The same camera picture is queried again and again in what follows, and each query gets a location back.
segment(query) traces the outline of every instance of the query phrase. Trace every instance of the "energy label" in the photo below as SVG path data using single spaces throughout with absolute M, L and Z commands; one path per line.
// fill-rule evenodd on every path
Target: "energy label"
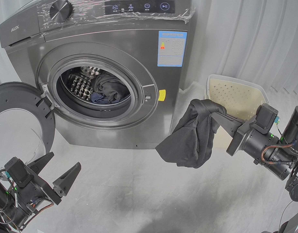
M 158 66 L 182 67 L 187 32 L 159 31 Z

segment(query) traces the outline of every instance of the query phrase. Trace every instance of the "qr code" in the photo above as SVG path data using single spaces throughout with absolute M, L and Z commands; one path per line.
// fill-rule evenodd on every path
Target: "qr code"
M 172 49 L 173 50 L 182 50 L 184 41 L 173 41 Z

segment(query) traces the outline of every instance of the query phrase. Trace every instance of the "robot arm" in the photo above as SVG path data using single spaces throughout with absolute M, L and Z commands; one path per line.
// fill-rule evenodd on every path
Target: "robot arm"
M 233 156 L 243 150 L 280 180 L 289 175 L 285 189 L 293 201 L 298 201 L 298 106 L 280 138 L 270 133 L 279 122 L 278 111 L 268 104 L 261 105 L 250 120 L 213 113 L 212 117 L 233 137 L 227 153 Z M 298 232 L 298 213 L 274 233 Z
M 55 180 L 54 187 L 51 188 L 38 174 L 53 156 L 54 153 L 50 152 L 28 165 L 25 165 L 17 157 L 13 157 L 5 165 L 5 168 L 0 170 L 0 173 L 6 173 L 7 180 L 11 184 L 7 190 L 0 183 L 1 233 L 14 232 L 8 225 L 18 231 L 23 231 L 35 216 L 54 204 L 58 205 L 62 197 L 67 195 L 81 170 L 81 164 L 79 162 L 75 164 Z M 37 208 L 43 201 L 50 204 L 38 210 Z

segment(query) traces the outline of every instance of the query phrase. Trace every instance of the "gray floor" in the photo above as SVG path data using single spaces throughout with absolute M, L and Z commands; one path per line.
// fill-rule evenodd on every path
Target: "gray floor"
M 298 95 L 268 93 L 284 129 Z M 180 117 L 192 97 L 181 94 Z M 260 233 L 278 229 L 291 201 L 280 181 L 246 153 L 213 149 L 199 169 L 165 163 L 155 150 L 110 150 L 69 145 L 56 132 L 54 158 L 42 171 L 53 182 L 77 161 L 82 170 L 67 197 L 38 215 L 26 233 Z M 298 212 L 293 202 L 283 222 Z

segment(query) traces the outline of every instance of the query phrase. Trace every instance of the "control knob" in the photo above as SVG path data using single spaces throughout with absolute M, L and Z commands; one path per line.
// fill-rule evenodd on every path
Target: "control knob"
M 50 8 L 50 18 L 54 22 L 64 22 L 69 18 L 72 10 L 72 5 L 67 0 L 57 0 Z

